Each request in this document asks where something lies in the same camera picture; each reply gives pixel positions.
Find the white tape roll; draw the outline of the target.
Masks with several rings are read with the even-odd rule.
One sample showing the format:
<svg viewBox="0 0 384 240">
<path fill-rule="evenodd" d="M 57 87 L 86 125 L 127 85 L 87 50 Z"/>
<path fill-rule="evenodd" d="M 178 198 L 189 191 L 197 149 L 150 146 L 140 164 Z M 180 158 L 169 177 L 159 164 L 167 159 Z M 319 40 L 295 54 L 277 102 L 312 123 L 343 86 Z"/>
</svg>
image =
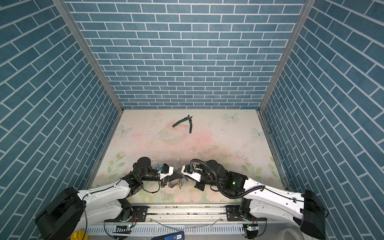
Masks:
<svg viewBox="0 0 384 240">
<path fill-rule="evenodd" d="M 292 228 L 280 230 L 277 236 L 278 240 L 301 240 L 302 235 Z"/>
</svg>

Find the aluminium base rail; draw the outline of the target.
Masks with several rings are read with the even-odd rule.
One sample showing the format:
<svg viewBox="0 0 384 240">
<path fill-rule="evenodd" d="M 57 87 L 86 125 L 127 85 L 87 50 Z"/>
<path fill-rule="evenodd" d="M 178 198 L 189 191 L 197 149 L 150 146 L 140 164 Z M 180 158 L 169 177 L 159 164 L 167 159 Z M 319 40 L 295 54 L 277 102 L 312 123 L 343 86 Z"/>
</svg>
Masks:
<svg viewBox="0 0 384 240">
<path fill-rule="evenodd" d="M 241 204 L 234 205 L 240 205 L 242 215 L 247 217 L 250 222 L 268 220 L 301 226 L 304 219 L 304 216 L 296 217 L 287 211 L 279 208 L 273 209 L 271 205 L 260 202 L 245 200 Z M 181 224 L 191 222 L 202 225 L 210 220 L 228 222 L 225 206 L 226 204 L 149 205 L 144 223 L 158 221 Z M 77 222 L 75 231 L 103 221 L 112 223 L 128 222 L 130 208 L 121 208 L 117 206 L 117 203 L 112 203 L 106 204 L 98 210 L 86 210 Z"/>
</svg>

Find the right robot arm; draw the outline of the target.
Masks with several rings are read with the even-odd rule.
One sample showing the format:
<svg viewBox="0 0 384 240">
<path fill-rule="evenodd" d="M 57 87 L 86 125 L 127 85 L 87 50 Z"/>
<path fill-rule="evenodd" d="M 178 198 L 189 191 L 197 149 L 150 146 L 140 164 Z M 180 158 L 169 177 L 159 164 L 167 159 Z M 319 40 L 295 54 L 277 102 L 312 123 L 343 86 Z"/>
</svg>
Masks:
<svg viewBox="0 0 384 240">
<path fill-rule="evenodd" d="M 206 185 L 216 186 L 224 197 L 240 199 L 239 213 L 245 220 L 265 218 L 284 221 L 299 226 L 310 237 L 326 239 L 329 211 L 310 190 L 304 193 L 279 190 L 245 175 L 227 171 L 215 160 L 204 162 L 193 159 L 182 167 L 181 173 L 196 181 L 200 190 Z"/>
</svg>

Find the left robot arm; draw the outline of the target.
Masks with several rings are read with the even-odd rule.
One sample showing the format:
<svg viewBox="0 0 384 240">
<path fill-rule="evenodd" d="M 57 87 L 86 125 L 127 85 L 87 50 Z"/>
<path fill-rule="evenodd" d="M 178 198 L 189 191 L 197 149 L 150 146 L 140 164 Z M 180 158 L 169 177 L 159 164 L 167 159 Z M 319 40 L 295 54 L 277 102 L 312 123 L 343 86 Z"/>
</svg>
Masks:
<svg viewBox="0 0 384 240">
<path fill-rule="evenodd" d="M 88 225 L 129 217 L 132 205 L 128 197 L 142 190 L 145 181 L 157 182 L 163 188 L 180 178 L 173 167 L 164 164 L 154 169 L 148 157 L 141 157 L 132 171 L 114 183 L 89 190 L 62 190 L 37 214 L 35 223 L 44 240 L 66 240 Z"/>
</svg>

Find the blue device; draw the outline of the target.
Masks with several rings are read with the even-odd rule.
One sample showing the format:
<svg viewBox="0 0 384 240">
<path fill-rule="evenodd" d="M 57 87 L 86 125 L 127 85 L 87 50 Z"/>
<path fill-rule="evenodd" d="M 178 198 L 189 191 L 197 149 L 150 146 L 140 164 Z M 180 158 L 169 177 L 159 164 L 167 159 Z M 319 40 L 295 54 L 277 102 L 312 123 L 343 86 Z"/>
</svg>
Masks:
<svg viewBox="0 0 384 240">
<path fill-rule="evenodd" d="M 184 232 L 174 232 L 174 233 L 151 238 L 151 240 L 184 240 L 184 239 L 185 239 Z"/>
</svg>

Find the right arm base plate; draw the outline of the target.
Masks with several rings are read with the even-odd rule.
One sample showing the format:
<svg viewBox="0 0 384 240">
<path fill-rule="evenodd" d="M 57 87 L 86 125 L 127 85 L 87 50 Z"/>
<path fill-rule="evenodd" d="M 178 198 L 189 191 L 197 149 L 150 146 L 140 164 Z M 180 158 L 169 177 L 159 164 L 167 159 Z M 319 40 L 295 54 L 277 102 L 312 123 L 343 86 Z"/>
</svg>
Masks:
<svg viewBox="0 0 384 240">
<path fill-rule="evenodd" d="M 249 221 L 247 217 L 242 215 L 240 211 L 240 205 L 226 205 L 225 209 L 228 222 Z"/>
</svg>

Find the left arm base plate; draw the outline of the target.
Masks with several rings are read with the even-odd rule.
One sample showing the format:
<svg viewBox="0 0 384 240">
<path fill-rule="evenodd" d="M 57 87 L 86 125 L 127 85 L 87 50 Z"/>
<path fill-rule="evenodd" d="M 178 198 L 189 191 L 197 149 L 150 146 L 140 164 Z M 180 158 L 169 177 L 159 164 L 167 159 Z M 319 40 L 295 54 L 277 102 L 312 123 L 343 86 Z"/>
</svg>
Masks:
<svg viewBox="0 0 384 240">
<path fill-rule="evenodd" d="M 128 211 L 128 222 L 145 222 L 147 218 L 148 208 L 148 206 L 132 206 Z"/>
</svg>

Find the yellow tape roll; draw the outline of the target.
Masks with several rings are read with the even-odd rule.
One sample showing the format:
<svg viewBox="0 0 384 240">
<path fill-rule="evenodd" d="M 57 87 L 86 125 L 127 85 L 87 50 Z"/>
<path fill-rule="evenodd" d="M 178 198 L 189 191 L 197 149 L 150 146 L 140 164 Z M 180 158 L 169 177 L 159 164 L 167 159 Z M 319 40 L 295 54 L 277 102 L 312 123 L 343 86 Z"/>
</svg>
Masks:
<svg viewBox="0 0 384 240">
<path fill-rule="evenodd" d="M 70 240 L 88 240 L 88 234 L 85 230 L 78 230 L 71 234 Z"/>
</svg>

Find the green handled pliers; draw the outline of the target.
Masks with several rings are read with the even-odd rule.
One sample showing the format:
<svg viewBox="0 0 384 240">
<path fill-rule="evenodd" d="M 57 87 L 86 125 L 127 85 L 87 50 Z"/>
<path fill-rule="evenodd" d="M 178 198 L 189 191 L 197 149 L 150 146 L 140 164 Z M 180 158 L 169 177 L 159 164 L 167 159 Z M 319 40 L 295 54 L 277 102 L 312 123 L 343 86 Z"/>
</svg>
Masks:
<svg viewBox="0 0 384 240">
<path fill-rule="evenodd" d="M 190 127 L 189 127 L 189 134 L 191 134 L 191 133 L 192 133 L 192 129 L 193 129 L 193 123 L 192 123 L 192 116 L 190 116 L 190 115 L 188 115 L 187 117 L 185 117 L 185 118 L 183 118 L 183 119 L 177 121 L 176 123 L 174 123 L 174 124 L 172 125 L 172 127 L 175 128 L 176 126 L 178 126 L 178 125 L 180 125 L 181 123 L 186 122 L 186 121 L 189 122 L 189 125 L 190 125 Z"/>
</svg>

